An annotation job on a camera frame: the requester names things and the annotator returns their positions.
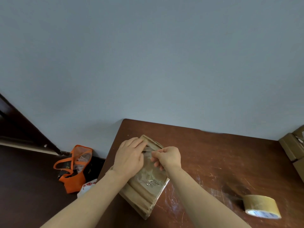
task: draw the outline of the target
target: gray wall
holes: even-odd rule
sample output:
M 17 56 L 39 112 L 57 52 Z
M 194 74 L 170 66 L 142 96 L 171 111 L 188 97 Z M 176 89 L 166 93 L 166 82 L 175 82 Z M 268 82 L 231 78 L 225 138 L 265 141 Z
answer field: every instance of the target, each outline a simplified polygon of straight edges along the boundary
M 58 148 L 123 118 L 279 139 L 304 123 L 304 0 L 0 0 L 0 93 Z

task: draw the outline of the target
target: table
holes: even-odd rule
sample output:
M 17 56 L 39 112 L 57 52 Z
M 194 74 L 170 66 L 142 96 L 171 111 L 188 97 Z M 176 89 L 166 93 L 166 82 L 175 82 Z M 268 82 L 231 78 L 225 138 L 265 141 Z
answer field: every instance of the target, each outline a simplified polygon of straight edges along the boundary
M 252 227 L 302 227 L 304 183 L 278 141 L 124 119 L 98 179 L 114 164 L 119 145 L 141 135 L 163 146 L 176 146 L 182 168 L 205 190 Z M 244 212 L 242 195 L 276 200 L 282 219 Z M 117 195 L 97 227 L 194 227 L 169 182 L 145 221 Z

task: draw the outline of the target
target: tape roll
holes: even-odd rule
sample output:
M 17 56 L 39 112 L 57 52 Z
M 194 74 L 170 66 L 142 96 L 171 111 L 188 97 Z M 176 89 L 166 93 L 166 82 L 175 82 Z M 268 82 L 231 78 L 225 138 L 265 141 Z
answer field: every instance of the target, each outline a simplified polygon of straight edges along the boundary
M 262 195 L 245 195 L 243 197 L 246 214 L 259 217 L 280 219 L 280 211 L 276 201 Z

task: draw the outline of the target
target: person's left hand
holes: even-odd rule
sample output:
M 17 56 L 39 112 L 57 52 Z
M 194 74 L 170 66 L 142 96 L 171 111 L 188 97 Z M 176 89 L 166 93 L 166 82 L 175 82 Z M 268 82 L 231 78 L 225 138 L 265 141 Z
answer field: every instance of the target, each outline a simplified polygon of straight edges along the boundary
M 136 175 L 143 167 L 142 151 L 147 142 L 140 138 L 131 138 L 121 143 L 113 165 L 113 170 L 119 175 L 124 176 L 128 181 Z

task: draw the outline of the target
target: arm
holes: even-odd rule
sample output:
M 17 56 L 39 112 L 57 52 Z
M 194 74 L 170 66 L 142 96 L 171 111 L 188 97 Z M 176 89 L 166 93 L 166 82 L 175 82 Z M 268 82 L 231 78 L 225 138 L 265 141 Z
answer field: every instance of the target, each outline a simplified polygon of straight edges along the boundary
M 250 226 L 233 211 L 211 196 L 192 179 L 182 168 L 180 153 L 176 147 L 166 147 L 152 152 L 154 166 L 165 169 L 188 216 L 196 227 L 233 227 Z
M 113 198 L 143 166 L 146 146 L 139 138 L 124 141 L 115 156 L 113 169 L 88 192 L 56 214 L 42 228 L 93 228 Z

